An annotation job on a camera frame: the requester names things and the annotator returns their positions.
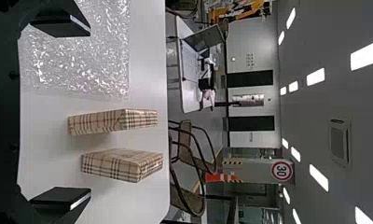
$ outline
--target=plaid box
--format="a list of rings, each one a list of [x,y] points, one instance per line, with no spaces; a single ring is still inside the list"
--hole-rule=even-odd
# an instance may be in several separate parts
[[[71,135],[110,133],[157,125],[158,112],[155,110],[119,109],[68,117]]]
[[[161,170],[163,154],[123,148],[82,155],[82,172],[137,183]]]

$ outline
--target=red circle sign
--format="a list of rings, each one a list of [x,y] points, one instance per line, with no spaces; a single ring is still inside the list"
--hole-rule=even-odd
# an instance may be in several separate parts
[[[294,169],[285,161],[277,161],[271,166],[271,175],[278,181],[287,181],[293,174]]]

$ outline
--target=white ceiling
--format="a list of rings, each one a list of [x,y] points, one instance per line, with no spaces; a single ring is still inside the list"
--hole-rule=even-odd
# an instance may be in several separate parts
[[[297,17],[285,23],[291,9]],[[296,184],[287,186],[291,204],[284,204],[285,223],[355,223],[354,207],[373,219],[373,65],[351,71],[350,55],[373,43],[373,1],[278,1],[281,87],[298,80],[299,90],[282,96],[282,136],[301,154]],[[306,87],[306,75],[324,67],[325,82]],[[330,118],[352,121],[352,169],[330,159]],[[288,150],[284,156],[291,158]],[[310,176],[313,164],[329,179],[329,192]]]

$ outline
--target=white table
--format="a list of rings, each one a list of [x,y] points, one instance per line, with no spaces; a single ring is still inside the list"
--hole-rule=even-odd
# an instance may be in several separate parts
[[[170,206],[164,1],[131,1],[130,99],[110,103],[57,95],[21,94],[18,183],[27,199],[55,186],[91,188],[77,223],[160,223]],[[117,108],[159,112],[159,126],[70,136],[67,117]],[[111,147],[164,154],[161,171],[137,184],[80,172],[80,155]]]
[[[198,100],[198,94],[200,93],[198,85],[199,76],[198,74],[184,74],[181,43],[179,40],[192,34],[193,31],[180,17],[166,13],[166,36],[178,37],[178,40],[167,44],[167,74],[168,79],[177,80],[178,82],[176,89],[179,89],[181,93],[181,108],[184,113],[200,110],[200,101]],[[209,100],[203,99],[203,108],[211,105]]]

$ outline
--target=ceiling light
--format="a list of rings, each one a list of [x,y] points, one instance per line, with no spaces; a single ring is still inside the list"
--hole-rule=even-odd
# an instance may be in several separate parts
[[[296,224],[302,224],[300,222],[299,216],[297,215],[297,210],[295,210],[295,208],[292,209],[292,215],[294,216],[294,221]]]
[[[285,38],[285,32],[282,31],[282,33],[279,36],[279,46],[283,43],[284,38]]]
[[[287,30],[291,27],[292,22],[294,21],[296,15],[297,15],[297,11],[295,10],[295,8],[292,8],[291,14],[289,14],[288,20],[286,21]]]
[[[352,53],[352,71],[373,64],[373,44]]]
[[[283,142],[283,147],[288,149],[288,142],[285,139],[283,139],[282,142]]]
[[[298,161],[300,162],[300,153],[297,151],[296,148],[294,147],[291,147],[291,154],[292,156]]]
[[[289,92],[297,91],[299,90],[299,85],[297,84],[297,81],[291,83],[288,85]]]
[[[310,174],[323,187],[324,190],[329,191],[328,179],[321,174],[313,165],[310,165]]]
[[[365,215],[358,207],[355,207],[355,222],[357,224],[373,224],[372,219]]]
[[[289,197],[288,191],[286,191],[286,188],[283,188],[283,195],[288,204],[291,203],[291,198]]]
[[[318,71],[315,71],[307,76],[307,84],[308,86],[312,86],[314,84],[317,84],[319,82],[322,82],[325,80],[325,69],[322,68]]]
[[[286,95],[286,87],[280,89],[280,95]]]

